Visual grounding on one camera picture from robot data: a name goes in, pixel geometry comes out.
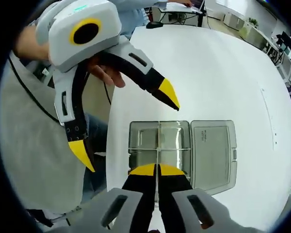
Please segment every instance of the desk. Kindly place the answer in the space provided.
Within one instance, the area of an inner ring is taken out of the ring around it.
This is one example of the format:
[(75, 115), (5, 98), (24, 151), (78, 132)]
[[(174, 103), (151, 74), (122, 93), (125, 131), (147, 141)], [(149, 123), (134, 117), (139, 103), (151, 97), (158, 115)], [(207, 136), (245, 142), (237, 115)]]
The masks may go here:
[(237, 223), (261, 230), (272, 227), (291, 187), (291, 100), (271, 60), (235, 37), (185, 25), (136, 28), (131, 43), (170, 80), (180, 111), (124, 77), (126, 87), (115, 89), (110, 111), (108, 190), (126, 180), (132, 121), (233, 120), (236, 185), (213, 197)]
[[(169, 21), (168, 14), (171, 13), (182, 13), (185, 18)], [(164, 24), (185, 24), (201, 27), (204, 13), (194, 7), (186, 7), (180, 3), (168, 2), (165, 9), (152, 7), (152, 15), (154, 21), (159, 21)]]
[(263, 49), (262, 51), (264, 51), (268, 56), (270, 56), (270, 52), (273, 49), (277, 53), (277, 56), (275, 58), (275, 60), (277, 60), (278, 55), (279, 55), (279, 49), (278, 49), (277, 45), (270, 38), (268, 38), (263, 32), (261, 32), (259, 29), (256, 29), (256, 28), (254, 28), (254, 29), (264, 38), (264, 40), (266, 41), (266, 44), (269, 45), (269, 46), (266, 45), (264, 47), (266, 50)]

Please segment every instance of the yellow fingertip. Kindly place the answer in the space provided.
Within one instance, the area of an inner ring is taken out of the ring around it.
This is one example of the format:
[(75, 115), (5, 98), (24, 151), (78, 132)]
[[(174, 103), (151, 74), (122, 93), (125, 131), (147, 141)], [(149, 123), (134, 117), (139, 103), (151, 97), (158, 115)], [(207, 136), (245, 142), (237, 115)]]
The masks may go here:
[(161, 83), (159, 90), (163, 92), (166, 96), (169, 97), (169, 99), (180, 109), (180, 104), (178, 102), (178, 99), (176, 97), (175, 91), (173, 86), (170, 84), (168, 79), (164, 79)]
[(184, 175), (184, 172), (180, 169), (170, 166), (167, 164), (160, 164), (161, 167), (161, 175), (162, 176), (178, 176), (178, 175)]
[(88, 158), (83, 140), (68, 142), (69, 147), (75, 156), (92, 172), (95, 172), (91, 161)]
[(138, 166), (133, 171), (130, 172), (130, 175), (153, 176), (154, 165), (155, 164), (147, 164), (144, 166)]

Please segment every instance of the container lid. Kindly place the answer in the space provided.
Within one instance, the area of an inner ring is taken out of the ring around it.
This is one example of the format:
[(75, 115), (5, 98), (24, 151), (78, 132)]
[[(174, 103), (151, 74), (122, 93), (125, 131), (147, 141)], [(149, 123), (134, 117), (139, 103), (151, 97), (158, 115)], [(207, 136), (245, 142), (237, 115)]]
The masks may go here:
[(234, 187), (237, 154), (233, 121), (196, 120), (191, 131), (193, 188), (214, 195)]

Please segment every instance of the jeans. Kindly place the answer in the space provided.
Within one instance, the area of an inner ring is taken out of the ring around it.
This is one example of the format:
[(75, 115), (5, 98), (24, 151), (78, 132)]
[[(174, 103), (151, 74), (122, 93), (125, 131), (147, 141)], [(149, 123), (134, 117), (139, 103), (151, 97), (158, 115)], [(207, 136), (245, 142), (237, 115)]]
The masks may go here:
[[(108, 125), (98, 118), (85, 114), (87, 131), (95, 152), (106, 152)], [(86, 202), (107, 187), (106, 157), (94, 154), (95, 172), (85, 169), (82, 201)]]

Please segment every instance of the computer monitor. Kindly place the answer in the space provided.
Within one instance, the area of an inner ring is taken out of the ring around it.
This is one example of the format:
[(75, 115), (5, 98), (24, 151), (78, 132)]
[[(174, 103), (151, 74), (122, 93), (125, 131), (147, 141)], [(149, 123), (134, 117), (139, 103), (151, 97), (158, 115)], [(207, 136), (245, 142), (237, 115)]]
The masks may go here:
[(288, 36), (288, 34), (286, 34), (285, 32), (282, 33), (281, 35), (281, 39), (283, 41), (283, 43), (290, 48), (291, 50), (291, 37)]
[(193, 7), (197, 8), (199, 11), (202, 10), (205, 0), (191, 0)]

